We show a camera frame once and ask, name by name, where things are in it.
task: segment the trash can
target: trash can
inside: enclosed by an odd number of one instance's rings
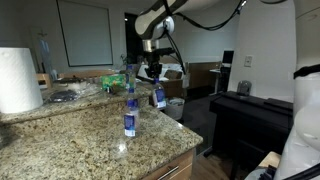
[[[167,107],[165,113],[174,120],[179,120],[182,118],[184,107],[184,99],[181,98],[171,98],[167,100]]]

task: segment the plastic bottle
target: plastic bottle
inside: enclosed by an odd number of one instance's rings
[[[126,73],[126,89],[136,88],[136,74],[133,71],[133,65],[127,65],[127,73]]]
[[[136,136],[136,133],[140,130],[139,104],[134,94],[134,88],[129,88],[124,124],[125,135],[128,137]]]
[[[152,98],[154,106],[159,110],[163,110],[167,106],[165,97],[166,96],[164,93],[163,86],[159,83],[159,78],[155,78],[152,91]]]

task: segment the wooden drawer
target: wooden drawer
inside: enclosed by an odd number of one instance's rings
[[[175,160],[169,162],[165,166],[145,177],[144,180],[155,179],[189,179],[192,172],[193,150],[186,152]]]

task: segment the kitchen counter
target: kitchen counter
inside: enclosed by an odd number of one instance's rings
[[[35,110],[15,114],[0,113],[0,124],[20,123],[24,121],[49,117],[56,114],[68,113],[116,102],[124,102],[127,98],[126,91],[120,92],[116,95],[111,95],[106,92],[97,92],[93,95],[79,98],[77,101],[70,101],[65,103],[48,103],[46,99],[53,91],[54,90],[42,92],[44,104]],[[144,87],[138,86],[136,95],[138,97],[147,97],[151,95],[151,91]]]
[[[134,138],[124,135],[121,115],[84,114],[62,118],[50,131],[28,125],[32,133],[0,139],[0,177],[141,179],[202,142],[150,106],[141,109],[141,132]]]

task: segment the wall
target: wall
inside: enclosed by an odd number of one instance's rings
[[[75,1],[107,7],[109,9],[114,66],[68,67],[56,0],[29,0],[28,3],[25,4],[21,10],[22,23],[24,24],[24,41],[28,42],[29,47],[33,47],[30,29],[42,29],[43,32],[47,34],[45,40],[48,42],[51,50],[52,66],[58,72],[120,67],[122,64],[120,56],[126,54],[124,13],[139,14],[144,7],[150,6],[153,1]]]
[[[252,55],[252,67],[244,67]],[[293,102],[296,66],[295,13],[292,1],[266,5],[248,1],[239,22],[228,90],[238,82],[252,82],[251,95]]]
[[[0,47],[24,47],[14,1],[0,1]]]
[[[183,14],[201,25],[213,26],[229,18],[238,2],[223,0],[208,9]],[[198,29],[181,17],[177,17],[176,22],[177,45],[186,62],[221,61],[224,50],[235,48],[239,16],[235,16],[225,27],[217,31]]]

